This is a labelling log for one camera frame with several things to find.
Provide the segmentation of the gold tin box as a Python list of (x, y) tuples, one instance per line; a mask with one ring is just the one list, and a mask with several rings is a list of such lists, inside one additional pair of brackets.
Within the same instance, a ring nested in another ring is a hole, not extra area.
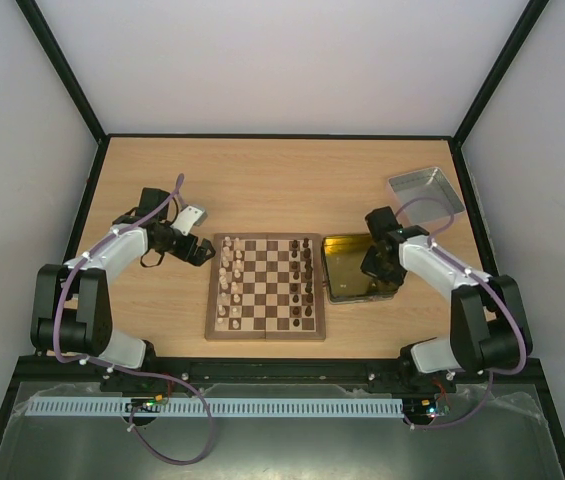
[(322, 240), (322, 262), (328, 298), (332, 304), (392, 299), (395, 290), (364, 274), (361, 265), (373, 245), (369, 234), (326, 236)]

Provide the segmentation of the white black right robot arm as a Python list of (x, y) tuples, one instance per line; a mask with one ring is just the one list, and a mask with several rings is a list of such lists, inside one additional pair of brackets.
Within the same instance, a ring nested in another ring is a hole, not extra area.
[(419, 225), (404, 226), (389, 207), (365, 217), (372, 244), (360, 270), (395, 294), (412, 273), (450, 306), (450, 330), (403, 347), (398, 379), (417, 392), (433, 374), (483, 371), (516, 375), (526, 366), (532, 338), (521, 293), (508, 275), (475, 269), (439, 246)]

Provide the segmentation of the silver tin lid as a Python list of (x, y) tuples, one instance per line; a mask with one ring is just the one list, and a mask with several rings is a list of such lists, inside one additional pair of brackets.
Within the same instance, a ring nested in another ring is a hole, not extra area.
[(409, 225), (437, 225), (457, 219), (465, 205), (438, 166), (402, 173), (387, 180), (397, 201), (397, 217)]

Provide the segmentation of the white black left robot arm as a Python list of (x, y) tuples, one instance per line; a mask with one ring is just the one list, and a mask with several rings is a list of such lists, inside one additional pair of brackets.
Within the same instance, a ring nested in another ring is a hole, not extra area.
[(94, 363), (108, 373), (138, 372), (150, 342), (114, 328), (109, 287), (133, 262), (148, 265), (150, 252), (162, 261), (171, 255), (199, 267), (215, 249), (192, 230), (206, 210), (182, 200), (180, 188), (167, 192), (144, 188), (139, 204), (112, 222), (90, 249), (37, 273), (30, 340), (38, 351), (51, 351), (61, 363)]

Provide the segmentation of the wooden chess board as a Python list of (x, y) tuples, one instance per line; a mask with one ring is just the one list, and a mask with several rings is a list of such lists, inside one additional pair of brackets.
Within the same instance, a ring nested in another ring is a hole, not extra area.
[[(232, 239), (224, 245), (224, 237)], [(303, 248), (303, 239), (310, 248)], [(234, 239), (243, 248), (234, 248)], [(299, 255), (291, 258), (291, 242)], [(322, 237), (316, 233), (219, 233), (211, 263), (205, 338), (208, 341), (323, 341), (326, 339)], [(313, 283), (313, 291), (304, 288)], [(301, 303), (293, 305), (293, 295)], [(299, 317), (292, 315), (301, 308)], [(301, 320), (299, 330), (292, 322)]]

